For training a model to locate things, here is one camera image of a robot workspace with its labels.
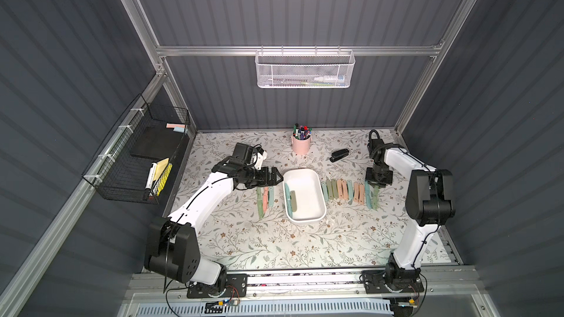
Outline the green celvinc knife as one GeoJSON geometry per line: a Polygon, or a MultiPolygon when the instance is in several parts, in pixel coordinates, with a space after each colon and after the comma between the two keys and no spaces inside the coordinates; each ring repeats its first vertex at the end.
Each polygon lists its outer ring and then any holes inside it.
{"type": "Polygon", "coordinates": [[[256,196],[257,196],[257,210],[258,210],[258,218],[262,219],[264,217],[264,201],[263,201],[263,192],[261,188],[256,188],[256,196]]]}

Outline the teal celvinc knife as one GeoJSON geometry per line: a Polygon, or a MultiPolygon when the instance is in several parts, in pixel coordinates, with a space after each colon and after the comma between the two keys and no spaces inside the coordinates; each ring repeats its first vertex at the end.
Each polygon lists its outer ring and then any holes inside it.
{"type": "Polygon", "coordinates": [[[366,181],[364,183],[364,202],[365,202],[368,209],[372,209],[372,194],[371,194],[371,192],[372,192],[372,187],[366,181]]]}

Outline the pink folding fruit knife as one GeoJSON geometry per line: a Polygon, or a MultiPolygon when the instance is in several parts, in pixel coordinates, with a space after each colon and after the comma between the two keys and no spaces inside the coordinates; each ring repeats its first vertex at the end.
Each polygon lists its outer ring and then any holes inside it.
{"type": "Polygon", "coordinates": [[[345,199],[345,190],[343,190],[343,185],[344,185],[344,184],[345,184],[345,183],[343,182],[342,179],[339,179],[339,180],[337,181],[337,190],[338,190],[338,195],[339,195],[339,199],[340,199],[340,200],[345,199]]]}

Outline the olive folding fruit knife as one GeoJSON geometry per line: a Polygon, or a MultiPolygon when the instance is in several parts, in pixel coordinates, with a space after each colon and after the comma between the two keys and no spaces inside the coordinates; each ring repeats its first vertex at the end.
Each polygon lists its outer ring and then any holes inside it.
{"type": "Polygon", "coordinates": [[[339,185],[336,179],[331,180],[331,190],[333,194],[333,199],[339,198],[339,185]]]}

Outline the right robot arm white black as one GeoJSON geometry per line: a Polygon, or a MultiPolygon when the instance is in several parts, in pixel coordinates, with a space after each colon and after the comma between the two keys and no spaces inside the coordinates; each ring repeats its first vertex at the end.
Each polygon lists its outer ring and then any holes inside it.
{"type": "Polygon", "coordinates": [[[393,183],[398,172],[408,180],[405,210],[409,221],[399,246],[383,273],[383,284],[391,292],[415,288],[420,279],[423,253],[430,239],[455,216],[453,175],[424,163],[399,144],[385,143],[376,130],[367,142],[373,165],[367,168],[362,189],[382,188],[393,183]]]}

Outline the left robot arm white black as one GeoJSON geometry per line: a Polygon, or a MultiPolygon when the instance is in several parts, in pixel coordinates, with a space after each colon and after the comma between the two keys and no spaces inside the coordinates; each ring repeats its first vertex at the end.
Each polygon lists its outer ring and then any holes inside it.
{"type": "Polygon", "coordinates": [[[214,209],[239,186],[276,186],[283,176],[264,167],[267,151],[261,145],[238,142],[232,155],[219,161],[199,190],[167,217],[156,217],[148,229],[144,267],[179,283],[195,283],[215,296],[226,290],[227,268],[201,256],[198,231],[214,209]]]}

